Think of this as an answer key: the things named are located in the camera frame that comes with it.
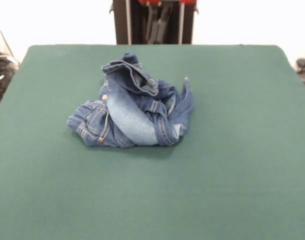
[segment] metal rod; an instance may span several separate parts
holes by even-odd
[[[178,44],[183,43],[185,4],[180,4]]]
[[[127,37],[128,45],[132,44],[132,16],[131,16],[131,2],[126,0],[126,15],[127,15]]]

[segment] table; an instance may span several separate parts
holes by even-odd
[[[66,125],[133,50],[195,109],[173,147]],[[0,105],[0,240],[305,240],[305,86],[277,46],[32,46]]]

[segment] crumpled jeans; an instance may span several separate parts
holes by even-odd
[[[87,146],[171,146],[186,133],[194,108],[187,77],[179,93],[144,72],[134,53],[101,69],[105,82],[97,99],[78,107],[67,121]]]

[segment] white wall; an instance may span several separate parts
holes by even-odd
[[[19,60],[36,44],[116,44],[111,3],[0,0],[0,28]],[[198,8],[194,44],[274,44],[292,65],[305,57],[305,0],[198,0]]]

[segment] jeans pocket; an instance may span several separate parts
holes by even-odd
[[[109,114],[104,108],[96,108],[86,117],[86,126],[90,133],[101,136],[107,131]]]

